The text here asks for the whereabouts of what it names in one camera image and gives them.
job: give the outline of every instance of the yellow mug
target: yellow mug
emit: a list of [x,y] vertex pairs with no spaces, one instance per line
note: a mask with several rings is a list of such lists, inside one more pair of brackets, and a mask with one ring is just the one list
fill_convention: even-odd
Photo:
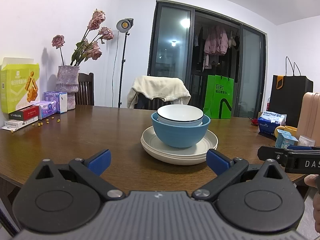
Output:
[[297,133],[297,128],[295,127],[292,127],[292,126],[278,126],[276,129],[275,129],[275,137],[277,138],[278,137],[278,131],[277,129],[279,130],[285,130],[287,132],[290,132],[292,136],[296,136],[296,133]]

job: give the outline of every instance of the black door frame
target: black door frame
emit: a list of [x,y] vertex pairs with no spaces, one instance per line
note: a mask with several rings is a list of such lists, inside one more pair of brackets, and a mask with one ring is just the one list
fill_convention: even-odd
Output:
[[155,66],[156,64],[156,53],[158,46],[158,38],[159,38],[159,28],[160,28],[160,18],[162,7],[170,7],[177,8],[184,11],[190,12],[190,28],[189,28],[189,46],[188,46],[188,55],[187,55],[187,68],[186,68],[186,76],[185,76],[185,86],[189,87],[190,84],[190,76],[191,76],[191,60],[192,60],[192,48],[193,48],[193,29],[194,29],[194,18],[195,18],[195,9],[176,5],[174,3],[165,3],[165,2],[157,2],[156,9],[153,19],[153,27],[152,27],[152,35],[151,35],[151,43],[150,43],[150,54],[149,54],[149,65],[148,65],[148,76],[153,76],[155,74]]
[[245,26],[243,24],[240,25],[240,63],[239,63],[239,79],[238,79],[238,87],[237,87],[237,96],[236,96],[236,104],[235,107],[238,108],[239,105],[239,96],[240,96],[240,89],[241,89],[241,80],[242,80],[242,66],[243,66],[243,30],[248,30],[249,32],[255,33],[260,36],[260,69],[259,69],[259,81],[258,81],[258,91],[257,91],[257,99],[256,99],[256,106],[254,109],[253,117],[257,118],[258,113],[262,107],[262,99],[263,99],[263,92],[264,92],[264,82],[266,76],[266,36],[265,34]]

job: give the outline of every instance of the pink suitcase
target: pink suitcase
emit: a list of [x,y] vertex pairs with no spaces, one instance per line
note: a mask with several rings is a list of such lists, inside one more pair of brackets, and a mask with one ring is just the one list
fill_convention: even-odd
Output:
[[307,92],[303,96],[296,138],[305,135],[320,146],[320,94]]

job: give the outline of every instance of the white bowl with black rim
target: white bowl with black rim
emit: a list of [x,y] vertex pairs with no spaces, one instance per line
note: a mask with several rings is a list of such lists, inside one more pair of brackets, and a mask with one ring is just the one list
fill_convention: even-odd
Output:
[[158,121],[174,126],[199,126],[204,116],[203,111],[189,105],[167,105],[157,110]]

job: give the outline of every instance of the black shopping bag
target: black shopping bag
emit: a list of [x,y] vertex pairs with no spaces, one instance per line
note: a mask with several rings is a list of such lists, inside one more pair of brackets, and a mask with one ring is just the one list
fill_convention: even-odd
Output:
[[290,60],[293,76],[287,76],[287,59],[289,58],[286,57],[285,76],[273,76],[268,111],[286,114],[285,124],[298,127],[302,99],[305,93],[313,92],[313,82],[306,76],[301,76],[301,73],[300,76],[295,76]]

